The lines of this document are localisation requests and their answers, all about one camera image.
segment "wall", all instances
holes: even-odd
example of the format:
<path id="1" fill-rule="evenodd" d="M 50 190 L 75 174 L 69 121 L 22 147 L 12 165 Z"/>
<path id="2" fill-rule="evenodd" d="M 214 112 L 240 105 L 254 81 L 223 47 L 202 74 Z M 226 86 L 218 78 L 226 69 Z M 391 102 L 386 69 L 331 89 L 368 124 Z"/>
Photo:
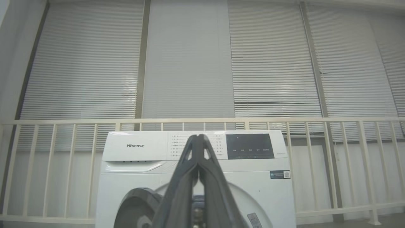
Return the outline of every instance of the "wall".
<path id="1" fill-rule="evenodd" d="M 45 0 L 13 0 L 0 27 L 0 121 L 12 120 L 18 106 L 28 61 L 45 9 Z M 0 148 L 0 183 L 11 138 L 5 127 Z"/>
<path id="2" fill-rule="evenodd" d="M 9 7 L 10 0 L 0 0 L 0 26 L 3 23 L 4 16 L 6 15 Z"/>

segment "floor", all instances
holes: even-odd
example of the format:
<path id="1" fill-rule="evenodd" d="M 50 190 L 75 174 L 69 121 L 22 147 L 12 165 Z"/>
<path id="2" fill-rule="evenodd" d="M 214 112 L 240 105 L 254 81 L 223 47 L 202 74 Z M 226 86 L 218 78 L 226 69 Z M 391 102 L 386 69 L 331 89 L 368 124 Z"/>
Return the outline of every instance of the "floor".
<path id="1" fill-rule="evenodd" d="M 405 213 L 397 213 L 390 216 L 379 216 L 381 226 L 368 224 L 368 220 L 349 220 L 344 223 L 319 223 L 299 225 L 297 228 L 404 228 Z"/>

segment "railing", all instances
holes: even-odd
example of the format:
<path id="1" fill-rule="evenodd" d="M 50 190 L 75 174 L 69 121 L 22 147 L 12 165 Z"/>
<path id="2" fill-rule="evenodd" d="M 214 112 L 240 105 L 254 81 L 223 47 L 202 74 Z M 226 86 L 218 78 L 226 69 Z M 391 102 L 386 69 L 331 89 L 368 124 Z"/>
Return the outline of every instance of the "railing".
<path id="1" fill-rule="evenodd" d="M 111 130 L 120 131 L 123 125 L 133 124 L 142 131 L 147 124 L 167 130 L 165 125 L 178 123 L 181 130 L 187 130 L 188 124 L 198 123 L 201 129 L 194 129 L 196 125 L 193 125 L 194 130 L 208 130 L 208 124 L 215 123 L 215 130 L 282 130 L 290 156 L 296 216 L 301 219 L 298 220 L 300 223 L 328 222 L 333 214 L 369 211 L 371 223 L 378 224 L 377 210 L 405 206 L 405 159 L 401 158 L 405 143 L 400 125 L 403 122 L 405 118 L 382 117 L 2 121 L 0 138 L 11 135 L 11 131 L 14 135 L 0 220 L 94 224 L 99 176 L 97 157 L 100 158 L 98 146 L 105 140 L 105 134 L 99 132 L 102 125 L 113 125 Z M 56 146 L 58 127 L 62 125 L 72 126 L 70 149 L 67 151 Z M 83 136 L 79 128 L 84 125 L 87 127 L 84 135 L 92 137 L 89 141 L 91 149 L 80 149 L 78 152 L 77 140 Z M 20 136 L 26 126 L 33 128 L 30 147 L 24 152 L 24 149 L 19 149 L 23 146 L 19 145 L 23 143 Z M 39 140 L 44 141 L 40 128 L 49 130 L 46 154 L 37 145 Z M 0 145 L 0 148 L 6 153 L 8 146 Z M 66 179 L 51 177 L 64 166 L 67 168 L 63 173 Z M 59 181 L 60 186 L 61 182 L 66 183 L 64 187 L 55 187 L 54 181 Z M 305 219 L 312 216 L 324 217 L 319 221 Z"/>

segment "horizontal blind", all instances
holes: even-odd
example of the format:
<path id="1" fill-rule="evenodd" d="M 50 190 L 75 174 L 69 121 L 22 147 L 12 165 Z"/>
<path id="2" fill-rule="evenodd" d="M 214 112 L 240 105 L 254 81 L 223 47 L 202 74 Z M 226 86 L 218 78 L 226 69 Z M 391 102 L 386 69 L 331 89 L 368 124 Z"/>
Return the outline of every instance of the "horizontal blind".
<path id="1" fill-rule="evenodd" d="M 236 117 L 322 116 L 299 6 L 230 0 L 228 7 Z"/>
<path id="2" fill-rule="evenodd" d="M 311 4 L 307 12 L 328 115 L 397 116 L 384 65 L 365 13 Z M 356 124 L 347 123 L 346 127 L 347 139 L 357 141 Z M 365 123 L 364 127 L 367 139 L 375 140 L 374 124 Z M 382 138 L 389 139 L 388 124 L 382 123 L 380 128 Z M 341 140 L 338 123 L 332 124 L 332 131 L 334 140 Z"/>
<path id="3" fill-rule="evenodd" d="M 143 0 L 52 3 L 20 118 L 134 118 L 143 5 Z M 78 127 L 79 149 L 91 148 L 92 127 Z M 114 129 L 100 126 L 98 148 Z M 22 129 L 22 141 L 28 132 Z M 39 142 L 51 133 L 51 126 L 40 128 Z M 72 126 L 60 126 L 58 134 L 65 137 L 57 149 L 70 149 Z"/>
<path id="4" fill-rule="evenodd" d="M 405 17 L 371 15 L 370 21 L 398 115 L 405 116 Z"/>
<path id="5" fill-rule="evenodd" d="M 142 117 L 234 117 L 229 42 L 226 0 L 152 1 Z M 202 123 L 185 124 L 185 130 L 202 129 Z M 164 130 L 182 130 L 182 124 Z"/>

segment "washing machine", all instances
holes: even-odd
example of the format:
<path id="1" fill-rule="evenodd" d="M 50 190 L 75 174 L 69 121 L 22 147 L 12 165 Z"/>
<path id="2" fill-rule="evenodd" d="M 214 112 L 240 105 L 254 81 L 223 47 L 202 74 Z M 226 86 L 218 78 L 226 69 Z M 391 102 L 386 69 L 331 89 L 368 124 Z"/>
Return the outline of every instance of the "washing machine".
<path id="1" fill-rule="evenodd" d="M 117 131 L 102 156 L 96 228 L 150 227 L 184 146 L 205 134 L 250 228 L 296 228 L 290 163 L 281 131 Z M 196 183 L 193 206 L 204 205 Z"/>

